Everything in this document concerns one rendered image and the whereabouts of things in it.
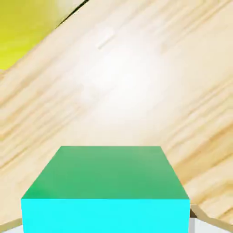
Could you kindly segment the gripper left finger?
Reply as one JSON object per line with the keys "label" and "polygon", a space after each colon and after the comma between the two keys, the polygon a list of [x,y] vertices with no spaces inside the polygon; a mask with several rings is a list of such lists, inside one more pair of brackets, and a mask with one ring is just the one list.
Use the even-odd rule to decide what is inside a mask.
{"label": "gripper left finger", "polygon": [[22,225],[22,218],[18,218],[18,219],[15,219],[13,221],[4,223],[4,224],[0,225],[0,233],[11,230],[11,229],[16,228],[20,225]]}

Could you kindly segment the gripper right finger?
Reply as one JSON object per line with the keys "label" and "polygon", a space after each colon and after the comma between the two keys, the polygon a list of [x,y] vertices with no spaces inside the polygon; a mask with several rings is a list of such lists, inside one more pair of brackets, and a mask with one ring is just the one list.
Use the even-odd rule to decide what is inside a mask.
{"label": "gripper right finger", "polygon": [[233,233],[233,225],[211,218],[198,205],[191,204],[189,233]]}

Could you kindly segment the small cyan cube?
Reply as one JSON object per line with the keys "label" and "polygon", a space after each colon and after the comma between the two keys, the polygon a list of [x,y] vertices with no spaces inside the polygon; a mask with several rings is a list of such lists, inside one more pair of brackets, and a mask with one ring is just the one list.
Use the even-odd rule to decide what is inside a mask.
{"label": "small cyan cube", "polygon": [[188,233],[190,199],[159,146],[62,146],[21,211],[24,233]]}

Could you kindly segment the large yellow box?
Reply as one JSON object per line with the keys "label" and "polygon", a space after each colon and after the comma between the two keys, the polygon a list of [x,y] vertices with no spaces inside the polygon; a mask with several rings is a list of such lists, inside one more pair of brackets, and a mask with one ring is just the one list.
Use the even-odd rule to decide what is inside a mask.
{"label": "large yellow box", "polygon": [[6,70],[85,0],[0,0],[0,70]]}

